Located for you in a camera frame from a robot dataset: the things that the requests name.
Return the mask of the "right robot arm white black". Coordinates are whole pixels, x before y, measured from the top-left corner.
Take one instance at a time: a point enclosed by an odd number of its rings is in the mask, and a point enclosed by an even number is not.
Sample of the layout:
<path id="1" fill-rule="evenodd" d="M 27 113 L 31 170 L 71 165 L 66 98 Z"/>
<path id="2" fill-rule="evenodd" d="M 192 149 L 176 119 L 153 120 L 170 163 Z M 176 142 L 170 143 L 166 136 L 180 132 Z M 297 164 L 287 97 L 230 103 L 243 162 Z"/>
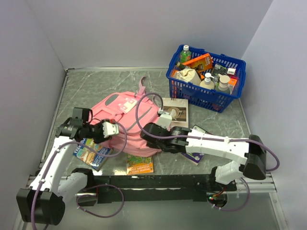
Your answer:
<path id="1" fill-rule="evenodd" d="M 211 172 L 210 187 L 220 191 L 242 176 L 253 180 L 266 178 L 266 150 L 259 137 L 229 138 L 175 126 L 170 130 L 155 123 L 142 128 L 141 138 L 152 148 L 170 153 L 204 153 L 229 159 Z"/>

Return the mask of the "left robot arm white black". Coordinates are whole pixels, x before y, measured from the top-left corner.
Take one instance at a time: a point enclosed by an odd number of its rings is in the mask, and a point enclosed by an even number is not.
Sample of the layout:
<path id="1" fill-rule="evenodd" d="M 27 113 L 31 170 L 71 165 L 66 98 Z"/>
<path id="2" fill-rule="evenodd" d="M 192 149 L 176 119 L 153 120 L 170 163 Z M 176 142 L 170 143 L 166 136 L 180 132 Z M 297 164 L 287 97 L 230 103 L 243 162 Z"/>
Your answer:
<path id="1" fill-rule="evenodd" d="M 94 189 L 94 174 L 89 169 L 77 168 L 66 181 L 61 181 L 77 147 L 85 146 L 81 142 L 84 138 L 102 143 L 119 133 L 118 125 L 111 119 L 92 125 L 92 115 L 91 109 L 75 107 L 72 116 L 57 128 L 53 147 L 42 169 L 28 188 L 21 188 L 17 193 L 24 222 L 58 225 L 67 202 L 81 190 L 88 193 Z"/>

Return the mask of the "pink student backpack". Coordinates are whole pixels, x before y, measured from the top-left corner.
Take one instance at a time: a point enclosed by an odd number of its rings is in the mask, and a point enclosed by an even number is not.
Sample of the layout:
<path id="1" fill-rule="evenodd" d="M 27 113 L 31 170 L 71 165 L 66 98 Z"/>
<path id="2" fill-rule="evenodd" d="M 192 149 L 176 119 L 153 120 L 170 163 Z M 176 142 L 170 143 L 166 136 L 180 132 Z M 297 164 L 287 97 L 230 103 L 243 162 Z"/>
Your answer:
<path id="1" fill-rule="evenodd" d="M 140 137 L 141 129 L 137 125 L 135 118 L 136 104 L 140 98 L 146 94 L 146 87 L 143 86 L 142 77 L 139 82 L 138 92 L 116 92 L 97 103 L 91 109 L 93 117 L 99 120 L 114 119 L 124 126 L 127 132 L 127 144 L 124 152 L 127 154 L 150 157 L 160 152 L 160 149 L 154 149 L 147 146 L 146 140 Z M 142 127 L 158 120 L 159 107 L 148 97 L 142 99 L 139 109 L 138 118 Z M 110 140 L 101 143 L 103 147 L 120 150 L 124 144 L 124 131 L 120 127 L 119 134 L 113 136 Z"/>

